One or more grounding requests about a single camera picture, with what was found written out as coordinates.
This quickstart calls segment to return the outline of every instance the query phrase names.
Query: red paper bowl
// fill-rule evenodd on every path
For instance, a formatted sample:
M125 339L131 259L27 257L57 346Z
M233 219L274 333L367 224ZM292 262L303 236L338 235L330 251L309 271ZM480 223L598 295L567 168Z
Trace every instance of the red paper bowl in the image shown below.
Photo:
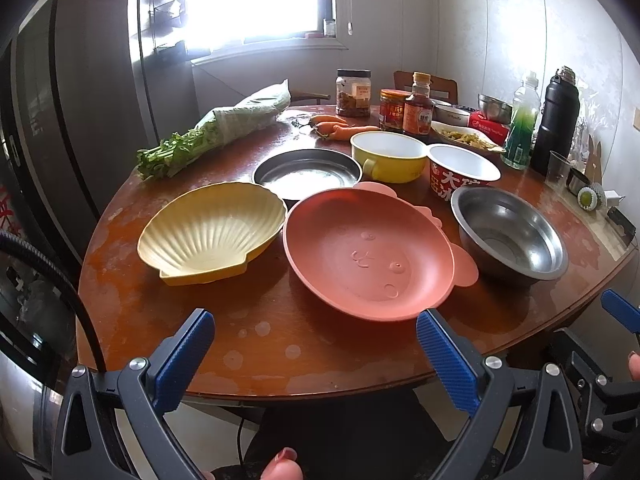
M482 155L450 144L430 144L431 189L447 202L459 187L468 184L489 184L500 178L500 170Z
M471 256L440 225L430 209L361 182L299 202L283 240L291 267L318 298L350 316L399 321L478 280Z

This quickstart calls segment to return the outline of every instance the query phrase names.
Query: yellow shell-shaped bowl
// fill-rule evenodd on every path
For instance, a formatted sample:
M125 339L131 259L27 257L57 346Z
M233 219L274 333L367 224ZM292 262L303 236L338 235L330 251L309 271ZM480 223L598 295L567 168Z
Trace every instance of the yellow shell-shaped bowl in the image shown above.
M167 285L237 276L273 241L287 207L268 189L223 182L179 196L146 225L138 254Z

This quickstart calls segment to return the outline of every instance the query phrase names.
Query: blue gripper pad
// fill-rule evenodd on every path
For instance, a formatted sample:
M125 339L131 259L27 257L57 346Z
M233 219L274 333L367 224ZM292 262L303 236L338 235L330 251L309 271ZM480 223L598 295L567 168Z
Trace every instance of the blue gripper pad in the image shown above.
M620 322L629 332L640 333L640 310L619 294L608 288L600 298L602 307Z
M474 416L480 406L480 399L476 375L470 366L431 314L421 312L415 329L422 350L435 368L455 407Z
M213 315L203 311L190 330L183 335L180 334L181 330L178 330L175 336L163 341L158 347L156 352L161 351L164 344L175 345L155 376L152 406L158 415L172 412L178 407L187 386L213 342L215 330Z

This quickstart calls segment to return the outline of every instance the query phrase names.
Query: white bottle cap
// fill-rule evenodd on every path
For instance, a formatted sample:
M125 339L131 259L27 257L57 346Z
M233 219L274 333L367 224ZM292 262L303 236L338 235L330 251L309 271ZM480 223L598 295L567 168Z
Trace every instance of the white bottle cap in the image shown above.
M524 75L522 76L522 80L525 83L529 83L536 90L538 89L538 78L536 77L536 73L533 72L533 70L529 70L525 72Z

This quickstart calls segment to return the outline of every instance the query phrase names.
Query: clear drinking glass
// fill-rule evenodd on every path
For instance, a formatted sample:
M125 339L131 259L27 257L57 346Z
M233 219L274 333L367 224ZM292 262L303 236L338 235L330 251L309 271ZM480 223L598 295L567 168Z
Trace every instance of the clear drinking glass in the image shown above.
M552 189L561 189L564 187L572 167L573 165L560 153L550 152L545 183Z

